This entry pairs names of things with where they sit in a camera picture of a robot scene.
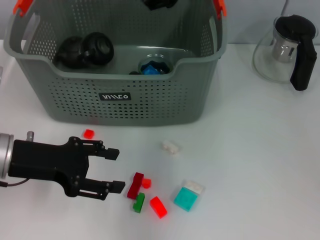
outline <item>glass teapot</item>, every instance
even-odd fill
[[[315,25],[302,16],[278,17],[255,48],[253,67],[267,80],[291,83],[304,91],[317,60],[313,44],[317,35]]]

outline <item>gray plastic basket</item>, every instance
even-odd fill
[[[49,115],[63,122],[193,122],[203,112],[227,44],[226,17],[218,19],[213,0],[179,0],[172,8],[154,11],[142,0],[33,0],[21,13],[18,8],[9,21],[4,48],[16,58]],[[22,50],[29,22],[34,27]],[[114,44],[115,57],[106,68],[88,73],[54,65],[66,38],[91,32],[106,34]],[[129,75],[147,55],[164,56],[173,71]]]

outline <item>white lego brick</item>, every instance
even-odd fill
[[[184,185],[184,187],[186,189],[191,190],[192,192],[196,193],[196,194],[201,194],[201,192],[204,190],[204,187],[201,186],[198,183],[195,183],[194,181],[187,181]]]
[[[162,148],[171,154],[177,154],[179,152],[179,147],[168,140],[162,142]]]

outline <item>black cable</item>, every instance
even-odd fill
[[[25,180],[23,180],[23,181],[17,182],[17,183],[8,184],[8,187],[19,186],[19,185],[24,184],[24,183],[26,183],[26,182],[28,182],[28,181],[29,181],[29,178],[27,178],[27,179],[25,179]]]
[[[20,182],[17,182],[17,183],[11,183],[11,184],[9,184],[9,183],[7,183],[7,182],[4,182],[4,181],[0,181],[0,187],[3,187],[3,188],[6,188],[6,187],[15,187],[15,186],[19,186],[19,185],[21,185],[21,184],[24,184],[24,183],[28,182],[29,180],[30,180],[30,179],[27,178],[27,179],[25,179],[25,180],[23,180],[23,181],[20,181]]]

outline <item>white table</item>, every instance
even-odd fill
[[[90,159],[88,178],[126,181],[105,201],[65,196],[55,182],[0,189],[2,240],[318,240],[320,236],[320,61],[309,89],[260,79],[253,45],[229,45],[219,61],[201,119],[166,127],[77,125],[52,120],[16,61],[0,84],[0,132],[64,144],[86,128],[120,149],[117,161]],[[163,140],[182,146],[171,156]],[[126,198],[135,172],[152,178],[141,214]],[[8,177],[9,182],[20,179]],[[173,204],[185,180],[205,186],[190,212]],[[158,219],[149,200],[168,215]]]

